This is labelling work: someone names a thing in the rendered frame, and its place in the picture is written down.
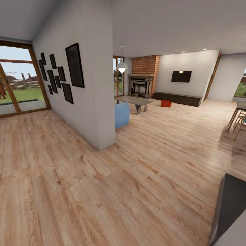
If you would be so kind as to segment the storage box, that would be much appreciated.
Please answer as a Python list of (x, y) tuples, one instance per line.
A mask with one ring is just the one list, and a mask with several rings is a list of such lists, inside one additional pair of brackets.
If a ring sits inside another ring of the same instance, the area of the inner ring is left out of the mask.
[(171, 106), (171, 101), (161, 101), (161, 107), (170, 107)]

